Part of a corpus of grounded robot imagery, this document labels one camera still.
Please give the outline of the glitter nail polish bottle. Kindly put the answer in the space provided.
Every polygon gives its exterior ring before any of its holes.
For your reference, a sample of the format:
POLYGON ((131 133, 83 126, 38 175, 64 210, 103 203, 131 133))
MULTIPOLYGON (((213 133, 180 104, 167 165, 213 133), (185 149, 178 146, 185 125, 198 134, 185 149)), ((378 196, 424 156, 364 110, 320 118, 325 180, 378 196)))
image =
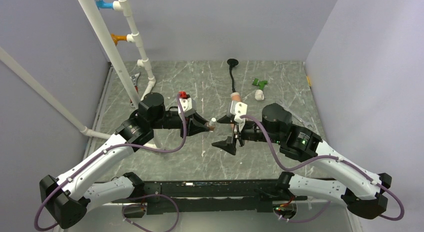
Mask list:
POLYGON ((217 119, 212 117, 208 122, 205 123, 205 126, 209 129, 209 131, 214 131, 216 127, 217 119))

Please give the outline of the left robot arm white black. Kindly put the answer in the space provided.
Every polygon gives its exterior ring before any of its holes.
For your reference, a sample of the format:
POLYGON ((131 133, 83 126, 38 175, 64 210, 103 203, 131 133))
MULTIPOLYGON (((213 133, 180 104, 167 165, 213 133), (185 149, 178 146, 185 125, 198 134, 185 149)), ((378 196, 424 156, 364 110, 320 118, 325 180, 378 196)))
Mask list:
POLYGON ((120 199, 139 201, 145 195, 145 184, 133 172, 115 180, 98 183, 98 179, 121 160, 147 143, 155 130, 179 130, 183 140, 209 132, 206 119, 196 111, 195 101, 185 92, 176 96, 176 106, 166 109, 164 97, 157 92, 147 94, 138 108, 95 152, 59 176, 47 175, 39 183, 41 208, 46 209, 55 225, 68 229, 92 209, 120 199))

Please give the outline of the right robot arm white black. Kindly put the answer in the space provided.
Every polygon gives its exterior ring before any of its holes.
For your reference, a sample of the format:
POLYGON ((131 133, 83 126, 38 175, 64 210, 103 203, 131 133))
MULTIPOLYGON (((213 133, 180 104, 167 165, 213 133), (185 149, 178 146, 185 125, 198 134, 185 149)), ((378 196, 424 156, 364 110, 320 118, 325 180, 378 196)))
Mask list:
POLYGON ((299 167, 313 165, 324 170, 330 180, 313 179, 284 167, 276 185, 276 195, 287 200, 291 197, 314 197, 345 206, 351 213, 372 220, 387 210, 384 192, 392 178, 387 173, 373 173, 342 156, 312 130, 296 125, 292 114, 277 103, 265 106, 261 120, 247 115, 248 106, 234 101, 228 112, 218 120, 233 125, 233 134, 213 146, 231 155, 236 146, 245 141, 266 142, 269 147, 279 145, 279 152, 298 161, 299 167))

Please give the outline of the mannequin practice hand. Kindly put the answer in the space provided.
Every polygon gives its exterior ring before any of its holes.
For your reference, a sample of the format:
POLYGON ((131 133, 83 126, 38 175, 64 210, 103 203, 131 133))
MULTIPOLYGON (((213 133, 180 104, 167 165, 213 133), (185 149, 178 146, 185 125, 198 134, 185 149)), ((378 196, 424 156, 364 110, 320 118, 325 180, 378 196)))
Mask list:
POLYGON ((230 95, 231 98, 231 106, 238 108, 241 105, 242 99, 241 99, 241 95, 238 92, 233 92, 230 95))

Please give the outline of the white pipe fitting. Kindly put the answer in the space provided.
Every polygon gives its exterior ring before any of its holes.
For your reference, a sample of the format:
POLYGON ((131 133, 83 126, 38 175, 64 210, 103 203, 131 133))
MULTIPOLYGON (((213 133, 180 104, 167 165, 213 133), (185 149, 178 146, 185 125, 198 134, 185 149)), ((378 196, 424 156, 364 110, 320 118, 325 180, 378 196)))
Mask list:
POLYGON ((256 101, 263 101, 265 99, 263 90, 257 89, 254 93, 254 98, 256 101))

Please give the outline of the green pipe fitting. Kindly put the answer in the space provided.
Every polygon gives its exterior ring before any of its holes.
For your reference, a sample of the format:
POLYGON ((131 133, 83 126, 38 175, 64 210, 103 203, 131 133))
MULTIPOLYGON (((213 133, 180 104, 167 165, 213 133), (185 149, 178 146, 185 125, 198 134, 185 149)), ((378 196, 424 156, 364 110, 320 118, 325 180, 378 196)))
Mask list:
POLYGON ((263 91, 265 86, 268 84, 267 80, 260 80, 258 78, 254 78, 252 81, 252 85, 256 86, 259 90, 263 91))

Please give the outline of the silver combination wrench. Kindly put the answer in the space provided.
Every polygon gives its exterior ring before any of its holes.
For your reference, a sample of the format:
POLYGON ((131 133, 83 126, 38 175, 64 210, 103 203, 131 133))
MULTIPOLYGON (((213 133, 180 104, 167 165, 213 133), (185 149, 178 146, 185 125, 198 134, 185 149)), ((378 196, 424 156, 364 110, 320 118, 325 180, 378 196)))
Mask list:
POLYGON ((296 114, 295 112, 293 112, 282 100, 278 100, 277 103, 279 105, 281 105, 287 112, 291 113, 292 116, 298 120, 300 123, 302 123, 304 125, 304 127, 308 128, 308 129, 313 129, 314 126, 311 122, 305 120, 304 118, 302 118, 300 115, 296 114))

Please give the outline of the black flexible stand with base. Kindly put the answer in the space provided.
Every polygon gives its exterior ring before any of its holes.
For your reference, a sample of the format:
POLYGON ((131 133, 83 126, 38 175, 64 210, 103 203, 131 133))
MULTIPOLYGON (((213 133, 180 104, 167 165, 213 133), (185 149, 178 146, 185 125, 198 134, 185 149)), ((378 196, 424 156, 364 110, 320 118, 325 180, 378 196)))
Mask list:
POLYGON ((235 78, 233 75, 233 69, 239 64, 239 61, 235 58, 229 58, 226 62, 228 64, 229 76, 231 79, 231 91, 235 93, 236 88, 235 88, 235 78))

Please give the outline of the orange pipe fitting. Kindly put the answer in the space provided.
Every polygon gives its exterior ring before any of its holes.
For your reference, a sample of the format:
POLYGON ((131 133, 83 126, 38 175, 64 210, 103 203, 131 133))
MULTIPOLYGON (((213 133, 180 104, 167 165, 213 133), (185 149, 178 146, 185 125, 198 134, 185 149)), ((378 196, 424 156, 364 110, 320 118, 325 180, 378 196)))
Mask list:
POLYGON ((110 36, 111 36, 115 46, 117 46, 118 43, 121 42, 121 41, 124 41, 124 42, 127 41, 126 35, 116 35, 116 34, 111 33, 110 36))

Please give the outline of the blue pipe fitting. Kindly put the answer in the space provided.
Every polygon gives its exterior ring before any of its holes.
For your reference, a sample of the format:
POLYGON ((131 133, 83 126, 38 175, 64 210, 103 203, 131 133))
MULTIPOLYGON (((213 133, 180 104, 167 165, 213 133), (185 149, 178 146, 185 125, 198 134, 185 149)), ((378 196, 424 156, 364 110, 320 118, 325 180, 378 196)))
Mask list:
POLYGON ((114 9, 112 2, 105 2, 104 0, 94 0, 98 9, 114 9))

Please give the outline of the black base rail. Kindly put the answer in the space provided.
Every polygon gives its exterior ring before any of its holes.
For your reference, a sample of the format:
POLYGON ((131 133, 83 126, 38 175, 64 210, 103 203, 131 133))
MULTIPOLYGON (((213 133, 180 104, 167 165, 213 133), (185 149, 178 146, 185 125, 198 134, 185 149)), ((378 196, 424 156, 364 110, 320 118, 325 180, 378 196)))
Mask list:
POLYGON ((272 213, 296 199, 278 179, 145 181, 142 191, 114 203, 140 203, 147 215, 179 211, 272 213))

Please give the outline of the white PVC pipe frame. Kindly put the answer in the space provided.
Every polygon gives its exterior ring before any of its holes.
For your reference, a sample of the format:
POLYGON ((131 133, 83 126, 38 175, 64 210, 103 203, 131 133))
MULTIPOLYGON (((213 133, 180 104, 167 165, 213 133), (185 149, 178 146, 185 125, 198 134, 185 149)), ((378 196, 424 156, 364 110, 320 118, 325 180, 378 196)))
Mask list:
MULTIPOLYGON (((0 46, 83 125, 93 124, 108 61, 78 0, 0 0, 0 46)), ((1 63, 1 153, 80 153, 87 142, 1 63)))

